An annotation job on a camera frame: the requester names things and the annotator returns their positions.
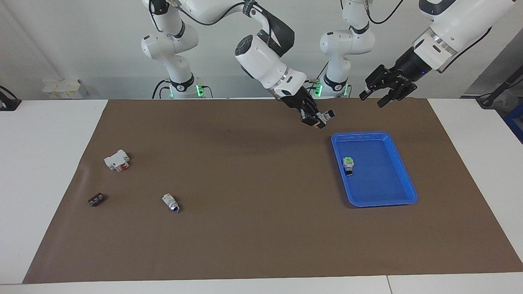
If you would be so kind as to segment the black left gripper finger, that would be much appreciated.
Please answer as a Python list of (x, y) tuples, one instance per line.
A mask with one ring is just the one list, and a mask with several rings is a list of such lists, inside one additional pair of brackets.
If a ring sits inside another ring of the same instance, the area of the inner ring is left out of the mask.
[(365, 88), (359, 94), (360, 100), (365, 100), (370, 97), (372, 93), (380, 89), (391, 88), (390, 83), (394, 79), (395, 71), (392, 69), (386, 68), (384, 65), (377, 66), (374, 71), (369, 74), (365, 79)]
[(383, 108), (387, 103), (393, 100), (401, 101), (417, 89), (416, 84), (405, 81), (395, 81), (387, 87), (390, 88), (390, 91), (377, 102), (380, 108)]

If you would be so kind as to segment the blue plastic tray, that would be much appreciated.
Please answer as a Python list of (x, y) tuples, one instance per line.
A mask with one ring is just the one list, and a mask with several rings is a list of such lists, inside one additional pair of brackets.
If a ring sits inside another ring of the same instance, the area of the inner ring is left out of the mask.
[[(411, 205), (418, 201), (392, 136), (384, 131), (337, 133), (331, 137), (345, 194), (357, 208)], [(346, 176), (342, 158), (354, 160)]]

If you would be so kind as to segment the brown table mat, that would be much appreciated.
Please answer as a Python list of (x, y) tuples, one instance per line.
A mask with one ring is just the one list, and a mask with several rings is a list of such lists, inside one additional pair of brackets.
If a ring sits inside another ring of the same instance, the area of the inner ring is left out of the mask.
[[(426, 99), (318, 104), (324, 129), (275, 100), (107, 102), (24, 283), (523, 272)], [(331, 137), (353, 131), (392, 136), (415, 204), (349, 203)]]

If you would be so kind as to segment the white circuit breaker red lever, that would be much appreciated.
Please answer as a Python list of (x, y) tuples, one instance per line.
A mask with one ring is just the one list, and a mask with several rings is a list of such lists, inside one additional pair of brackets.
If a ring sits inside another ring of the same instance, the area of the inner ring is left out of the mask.
[(120, 149), (118, 152), (105, 158), (103, 161), (111, 171), (121, 172), (129, 168), (130, 158), (123, 149)]

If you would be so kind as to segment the white switch with orange base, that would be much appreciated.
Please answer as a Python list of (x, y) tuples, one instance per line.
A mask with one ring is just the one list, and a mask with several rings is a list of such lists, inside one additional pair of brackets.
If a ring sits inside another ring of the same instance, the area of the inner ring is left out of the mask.
[(315, 123), (314, 127), (319, 128), (319, 129), (325, 128), (325, 126), (327, 125), (327, 121), (334, 118), (335, 115), (336, 114), (335, 114), (334, 110), (332, 110), (332, 109), (329, 111), (326, 111), (326, 112), (317, 112), (315, 114), (316, 123)]

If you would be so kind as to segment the white background box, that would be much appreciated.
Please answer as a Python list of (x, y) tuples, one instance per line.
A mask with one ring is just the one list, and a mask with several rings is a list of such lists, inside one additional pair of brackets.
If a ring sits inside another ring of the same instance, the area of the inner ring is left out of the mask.
[(85, 99), (88, 91), (78, 79), (43, 79), (43, 93), (48, 99)]

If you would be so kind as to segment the black stand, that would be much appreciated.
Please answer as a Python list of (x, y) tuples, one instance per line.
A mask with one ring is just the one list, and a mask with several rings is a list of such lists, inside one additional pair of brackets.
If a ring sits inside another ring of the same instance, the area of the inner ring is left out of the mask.
[(523, 65), (518, 67), (514, 73), (512, 73), (501, 85), (490, 93), (483, 94), (477, 97), (476, 101), (478, 104), (487, 109), (492, 106), (494, 101), (505, 91), (512, 89), (517, 86), (520, 82), (523, 82)]

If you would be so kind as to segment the white push-button switch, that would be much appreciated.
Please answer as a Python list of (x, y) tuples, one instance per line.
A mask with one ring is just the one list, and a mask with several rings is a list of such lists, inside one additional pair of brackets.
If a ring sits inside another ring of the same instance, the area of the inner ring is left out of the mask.
[(181, 210), (181, 207), (179, 206), (176, 199), (169, 193), (163, 195), (162, 201), (172, 212), (178, 213)]

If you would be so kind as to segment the black table clamp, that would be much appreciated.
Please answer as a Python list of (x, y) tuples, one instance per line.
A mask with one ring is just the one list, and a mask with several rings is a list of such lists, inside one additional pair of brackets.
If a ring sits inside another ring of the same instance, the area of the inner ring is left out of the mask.
[(15, 111), (21, 102), (14, 93), (0, 85), (0, 111)]

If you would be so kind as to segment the blue frame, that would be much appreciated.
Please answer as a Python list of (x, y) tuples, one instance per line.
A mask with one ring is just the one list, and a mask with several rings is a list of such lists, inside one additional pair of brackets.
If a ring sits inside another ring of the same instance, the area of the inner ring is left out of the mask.
[(523, 144), (523, 103), (505, 115), (503, 121), (515, 137)]

